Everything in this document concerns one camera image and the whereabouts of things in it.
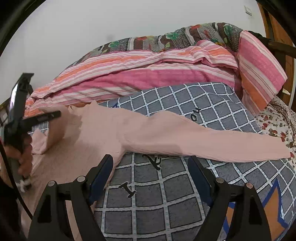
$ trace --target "white wall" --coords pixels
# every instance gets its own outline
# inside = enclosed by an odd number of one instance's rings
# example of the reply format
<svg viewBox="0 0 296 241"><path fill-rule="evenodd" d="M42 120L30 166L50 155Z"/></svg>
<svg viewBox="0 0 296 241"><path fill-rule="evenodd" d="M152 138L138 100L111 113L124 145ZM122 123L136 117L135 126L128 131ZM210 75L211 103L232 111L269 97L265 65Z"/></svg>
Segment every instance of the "white wall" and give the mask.
<svg viewBox="0 0 296 241"><path fill-rule="evenodd" d="M244 12L244 5L253 16ZM265 36L255 0L46 0L0 57L0 103L22 72L35 73L31 82L35 89L107 42L208 22L231 23Z"/></svg>

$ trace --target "pink striped blanket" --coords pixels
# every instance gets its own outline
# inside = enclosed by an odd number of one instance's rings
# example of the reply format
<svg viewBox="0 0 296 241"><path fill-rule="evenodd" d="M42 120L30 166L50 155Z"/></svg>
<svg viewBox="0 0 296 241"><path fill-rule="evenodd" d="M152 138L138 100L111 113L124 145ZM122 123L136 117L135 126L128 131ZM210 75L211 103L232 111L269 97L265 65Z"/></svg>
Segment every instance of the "pink striped blanket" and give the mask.
<svg viewBox="0 0 296 241"><path fill-rule="evenodd" d="M163 52L133 50L92 57L67 68L50 84L36 89L26 116L52 104L82 106L135 91L192 82L223 82L242 93L238 63L224 47L208 40Z"/></svg>
<svg viewBox="0 0 296 241"><path fill-rule="evenodd" d="M240 34L237 56L244 92L242 102L256 115L279 92L287 75L272 53L248 31Z"/></svg>

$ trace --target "gray plaid bedsheet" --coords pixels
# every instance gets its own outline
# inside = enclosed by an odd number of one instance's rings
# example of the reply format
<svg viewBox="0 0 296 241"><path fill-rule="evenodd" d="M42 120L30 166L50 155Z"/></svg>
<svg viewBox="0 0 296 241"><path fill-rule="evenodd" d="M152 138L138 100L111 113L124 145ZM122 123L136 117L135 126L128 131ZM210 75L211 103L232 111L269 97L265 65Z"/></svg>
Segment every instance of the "gray plaid bedsheet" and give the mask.
<svg viewBox="0 0 296 241"><path fill-rule="evenodd" d="M100 105L125 108L147 116L168 110L217 130L261 133L254 117L234 91L222 83L154 88ZM192 241L208 207L200 200L188 172L187 160L188 157L182 156L124 155L94 212L106 239ZM281 217L288 224L294 219L296 178L286 159L251 163L204 160L203 165L230 184L251 182L261 201L278 180ZM219 241L225 238L222 228Z"/></svg>

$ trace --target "bedding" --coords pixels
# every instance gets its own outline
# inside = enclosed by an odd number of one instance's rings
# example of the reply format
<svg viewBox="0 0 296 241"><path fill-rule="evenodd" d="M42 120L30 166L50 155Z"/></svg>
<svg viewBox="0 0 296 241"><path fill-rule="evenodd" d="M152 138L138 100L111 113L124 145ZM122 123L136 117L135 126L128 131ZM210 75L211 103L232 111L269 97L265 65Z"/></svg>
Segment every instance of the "bedding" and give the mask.
<svg viewBox="0 0 296 241"><path fill-rule="evenodd" d="M262 132L281 138L290 149L290 165L296 170L295 127L296 114L279 97L275 96L267 107L255 116Z"/></svg>
<svg viewBox="0 0 296 241"><path fill-rule="evenodd" d="M272 53L248 31L240 34L237 56L244 90L242 102L255 115L280 91L287 75Z"/></svg>
<svg viewBox="0 0 296 241"><path fill-rule="evenodd" d="M100 105L126 108L144 115L166 109L213 129L262 132L233 89L222 83L154 88ZM199 113L194 112L196 105L201 109ZM150 160L155 158L159 170L151 164ZM122 158L94 213L107 240L193 240L208 207L200 201L188 173L187 159L138 153L129 153ZM273 240L293 220L296 180L287 159L236 164L204 160L203 165L229 183L253 183L273 227ZM119 188L125 182L130 190L136 191L131 198ZM226 237L231 210L233 212L230 205L219 240Z"/></svg>
<svg viewBox="0 0 296 241"><path fill-rule="evenodd" d="M246 71L246 62L238 65L236 52L239 50L240 34L247 35L247 32L231 24L209 23L181 28L165 35L127 38L100 46L66 68L50 84L35 90L27 101L25 115L37 114L38 108L42 106L57 103L83 106L92 100L102 102L145 88L190 81L221 81L233 87L241 99L243 91L238 68L242 67L240 71L243 74L249 74L250 71ZM253 50L258 49L257 42L248 43L240 51L243 60L254 58ZM265 55L270 54L264 46L260 48L252 62L255 65L265 63ZM210 60L218 57L219 61L208 61L202 55L210 57ZM272 99L278 86L282 86L285 81L284 76L276 80L269 79L271 76L283 75L276 60L269 67L273 67L268 68L269 74L267 69L253 69L253 78L247 76L245 79L249 81L244 79L244 86L248 88L244 90L243 101L253 113L257 113L257 105L260 110L266 106L267 103L261 101L262 96L264 100Z"/></svg>

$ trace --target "pink fabric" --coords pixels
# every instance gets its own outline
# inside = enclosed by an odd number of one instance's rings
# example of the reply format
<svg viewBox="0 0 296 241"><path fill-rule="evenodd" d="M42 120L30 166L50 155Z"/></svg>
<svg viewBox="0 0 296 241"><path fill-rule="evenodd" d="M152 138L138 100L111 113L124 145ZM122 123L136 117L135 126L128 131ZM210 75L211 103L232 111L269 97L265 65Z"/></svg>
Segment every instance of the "pink fabric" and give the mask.
<svg viewBox="0 0 296 241"><path fill-rule="evenodd" d="M53 104L81 104L131 95L135 91L193 82L223 82L241 96L235 57L222 46L201 40L196 46L165 52L133 50L89 58L64 70L36 89L26 103L26 116Z"/></svg>
<svg viewBox="0 0 296 241"><path fill-rule="evenodd" d="M68 116L67 125L63 124L62 119L61 125L55 123L59 128L63 126L66 129L63 139L60 139L59 133L51 135L51 129L48 137L38 135L40 142L59 142L44 154L33 156L33 187L24 194L24 200L31 212L34 212L49 181L72 182L97 166L105 154L112 155L114 159L109 180L122 156L128 151L196 155L226 162L290 157L289 149L280 138L239 131L217 131L169 111L160 111L147 117L126 109L107 108L92 102L83 108L70 106L69 113L65 115ZM74 238L79 240L71 205L68 208ZM28 233L30 220L25 212L22 213L22 223Z"/></svg>
<svg viewBox="0 0 296 241"><path fill-rule="evenodd" d="M195 82L222 82L242 96L241 80L225 67L204 64L160 63L86 80L47 97L36 99L30 111L53 104L74 105L131 95L139 90Z"/></svg>
<svg viewBox="0 0 296 241"><path fill-rule="evenodd" d="M279 92L287 75L271 52L250 32L239 37L237 53L242 78L242 103L256 115Z"/></svg>

